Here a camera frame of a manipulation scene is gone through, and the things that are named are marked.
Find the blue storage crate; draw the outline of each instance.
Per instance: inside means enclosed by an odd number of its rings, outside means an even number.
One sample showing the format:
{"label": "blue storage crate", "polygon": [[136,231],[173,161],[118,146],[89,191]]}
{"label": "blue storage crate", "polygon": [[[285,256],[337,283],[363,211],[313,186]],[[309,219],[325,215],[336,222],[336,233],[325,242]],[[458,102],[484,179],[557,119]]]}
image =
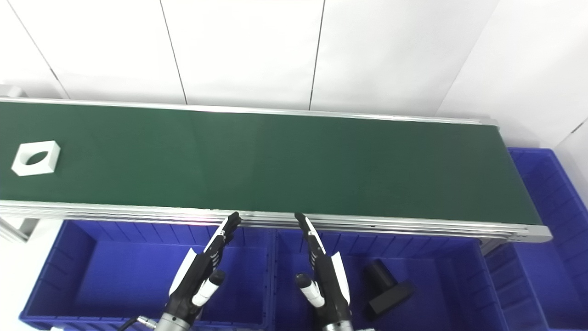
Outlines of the blue storage crate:
{"label": "blue storage crate", "polygon": [[486,257],[506,321],[511,331],[588,330],[588,211],[553,151],[510,153],[553,240]]}
{"label": "blue storage crate", "polygon": [[[202,251],[215,229],[65,221],[20,318],[37,329],[97,331],[137,315],[158,319],[184,255]],[[237,229],[219,266],[227,278],[195,329],[269,328],[274,239],[267,230]]]}
{"label": "blue storage crate", "polygon": [[[507,330],[479,242],[473,239],[394,236],[371,233],[321,233],[329,254],[339,251],[348,276],[352,323],[376,330]],[[312,274],[302,232],[277,231],[275,329],[312,330],[312,310],[294,276]],[[413,296],[373,323],[362,315],[375,294],[363,268],[380,258],[399,282],[415,285]]]}

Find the white tiled wall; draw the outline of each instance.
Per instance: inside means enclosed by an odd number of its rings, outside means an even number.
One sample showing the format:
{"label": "white tiled wall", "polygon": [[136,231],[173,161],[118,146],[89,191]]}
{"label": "white tiled wall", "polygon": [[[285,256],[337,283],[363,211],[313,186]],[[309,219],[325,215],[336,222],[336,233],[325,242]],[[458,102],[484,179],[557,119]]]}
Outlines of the white tiled wall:
{"label": "white tiled wall", "polygon": [[72,99],[184,103],[159,0],[9,1]]}
{"label": "white tiled wall", "polygon": [[490,116],[511,145],[555,147],[588,117],[588,2],[501,0],[438,116]]}
{"label": "white tiled wall", "polygon": [[0,0],[0,84],[17,85],[30,97],[65,98],[65,92],[6,0]]}
{"label": "white tiled wall", "polygon": [[307,110],[322,0],[163,0],[189,104]]}
{"label": "white tiled wall", "polygon": [[498,0],[326,0],[311,110],[432,116]]}

